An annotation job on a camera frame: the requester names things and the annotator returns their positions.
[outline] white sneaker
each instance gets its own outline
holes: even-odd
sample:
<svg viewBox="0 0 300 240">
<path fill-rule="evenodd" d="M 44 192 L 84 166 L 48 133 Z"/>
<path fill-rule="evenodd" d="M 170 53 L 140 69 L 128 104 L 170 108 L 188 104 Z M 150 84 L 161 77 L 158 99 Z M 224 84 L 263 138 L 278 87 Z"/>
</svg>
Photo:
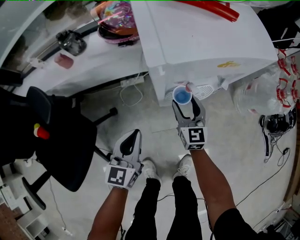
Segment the white sneaker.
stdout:
<svg viewBox="0 0 300 240">
<path fill-rule="evenodd" d="M 189 172 L 191 171 L 192 164 L 193 164 L 193 160 L 191 155 L 186 154 L 179 162 L 177 172 L 173 175 L 172 179 L 174 180 L 174 178 L 178 176 L 187 177 L 189 175 Z"/>
<path fill-rule="evenodd" d="M 144 173 L 145 178 L 155 178 L 155 179 L 159 180 L 161 183 L 161 179 L 157 174 L 156 167 L 155 167 L 153 161 L 151 160 L 151 158 L 146 157 L 142 161 L 142 164 L 144 164 L 144 167 L 142 168 L 142 172 Z"/>
</svg>

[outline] blue cup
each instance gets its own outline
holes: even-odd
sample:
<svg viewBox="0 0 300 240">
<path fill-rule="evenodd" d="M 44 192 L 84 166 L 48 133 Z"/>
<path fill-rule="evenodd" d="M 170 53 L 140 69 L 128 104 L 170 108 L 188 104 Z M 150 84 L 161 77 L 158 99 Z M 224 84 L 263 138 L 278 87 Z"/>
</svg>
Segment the blue cup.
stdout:
<svg viewBox="0 0 300 240">
<path fill-rule="evenodd" d="M 173 99 L 176 103 L 185 105 L 192 99 L 192 93 L 186 91 L 185 85 L 180 85 L 173 90 Z"/>
</svg>

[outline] gray floor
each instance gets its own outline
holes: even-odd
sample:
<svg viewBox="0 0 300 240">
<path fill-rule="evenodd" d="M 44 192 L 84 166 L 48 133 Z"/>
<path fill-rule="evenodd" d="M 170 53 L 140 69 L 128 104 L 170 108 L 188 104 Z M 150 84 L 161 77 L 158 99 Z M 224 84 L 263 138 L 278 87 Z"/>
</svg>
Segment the gray floor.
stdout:
<svg viewBox="0 0 300 240">
<path fill-rule="evenodd" d="M 110 118 L 98 127 L 97 145 L 103 149 L 113 149 L 116 140 L 124 133 L 135 128 L 141 130 L 141 158 L 151 157 L 155 161 L 158 174 L 163 180 L 159 195 L 161 198 L 173 192 L 172 175 L 176 171 L 179 156 L 186 154 L 187 151 L 184 150 L 177 136 L 177 122 L 172 107 L 161 108 L 158 106 L 149 78 L 145 84 L 139 84 L 138 87 L 144 93 L 144 97 L 136 106 L 123 106 L 119 97 L 120 89 L 104 90 L 86 95 L 82 103 L 82 113 L 91 120 L 95 120 L 108 113 L 110 108 L 118 108 L 118 116 Z M 127 104 L 132 104 L 139 99 L 139 94 L 134 87 L 129 87 L 123 93 Z M 205 149 L 228 179 L 234 200 L 238 203 L 279 169 L 277 161 L 280 153 L 275 149 L 272 158 L 264 164 L 264 143 L 258 125 L 258 116 L 253 115 L 247 118 L 240 116 L 233 106 L 229 91 L 220 90 L 202 102 L 206 108 L 206 122 L 209 129 L 209 139 Z M 293 166 L 295 141 L 295 129 L 280 139 L 278 146 L 281 150 L 286 147 L 291 148 L 291 154 L 286 165 L 274 178 L 259 187 L 238 206 L 245 221 L 252 227 L 282 204 Z M 60 234 L 62 240 L 87 238 L 93 218 L 109 192 L 104 183 L 103 168 L 105 165 L 104 160 L 94 155 L 87 177 L 76 193 L 67 191 L 56 180 L 51 180 L 67 229 L 73 233 L 72 238 L 66 236 L 61 230 L 63 223 L 56 211 L 49 183 L 40 190 L 39 195 L 47 204 L 45 214 L 51 222 L 51 229 Z M 31 168 L 24 168 L 23 166 L 21 168 L 30 183 L 44 171 L 44 168 L 36 162 Z M 194 169 L 189 179 L 192 181 L 196 195 L 202 197 Z M 124 229 L 130 227 L 135 205 L 144 186 L 145 178 L 141 175 L 133 189 L 129 191 L 123 218 Z M 198 211 L 200 222 L 202 222 L 202 236 L 204 240 L 208 240 L 210 230 L 207 217 L 206 214 L 201 215 L 200 213 L 204 209 L 203 201 L 199 200 Z M 174 214 L 173 197 L 168 197 L 157 203 L 158 240 L 166 239 Z M 271 214 L 255 230 L 259 230 L 267 222 L 270 223 L 274 219 L 279 219 L 282 214 L 283 212 Z"/>
</svg>

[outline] red handle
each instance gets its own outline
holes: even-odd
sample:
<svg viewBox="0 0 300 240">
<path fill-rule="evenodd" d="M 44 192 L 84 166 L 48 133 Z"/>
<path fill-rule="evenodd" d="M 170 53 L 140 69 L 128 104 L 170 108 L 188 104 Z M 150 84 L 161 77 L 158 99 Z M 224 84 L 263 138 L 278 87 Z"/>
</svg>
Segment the red handle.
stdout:
<svg viewBox="0 0 300 240">
<path fill-rule="evenodd" d="M 239 18 L 239 13 L 217 1 L 177 1 L 215 13 L 231 22 Z"/>
</svg>

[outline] black chair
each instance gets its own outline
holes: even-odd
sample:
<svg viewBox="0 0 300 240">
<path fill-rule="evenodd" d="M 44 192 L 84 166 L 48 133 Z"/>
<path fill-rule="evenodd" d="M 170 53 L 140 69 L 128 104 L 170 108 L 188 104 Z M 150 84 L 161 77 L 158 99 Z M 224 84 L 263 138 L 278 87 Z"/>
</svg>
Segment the black chair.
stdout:
<svg viewBox="0 0 300 240">
<path fill-rule="evenodd" d="M 29 88 L 26 101 L 24 98 L 19 100 L 22 100 L 21 106 L 18 106 L 15 115 L 18 115 L 18 111 L 23 110 L 27 112 L 24 116 L 30 119 L 23 126 L 27 130 L 26 136 L 24 135 L 22 138 L 23 140 L 29 138 L 31 147 L 26 156 L 23 152 L 22 158 L 30 158 L 33 154 L 32 151 L 35 151 L 39 162 L 47 170 L 32 185 L 25 178 L 22 180 L 33 200 L 42 209 L 46 209 L 46 205 L 37 195 L 37 191 L 50 176 L 53 176 L 68 190 L 75 192 L 85 179 L 94 152 L 105 161 L 110 161 L 110 154 L 104 154 L 95 146 L 97 125 L 117 115 L 118 112 L 116 108 L 113 108 L 109 114 L 92 122 L 80 114 L 78 98 L 48 96 L 35 87 Z M 39 123 L 49 132 L 49 139 L 44 140 L 33 135 L 35 123 Z"/>
</svg>

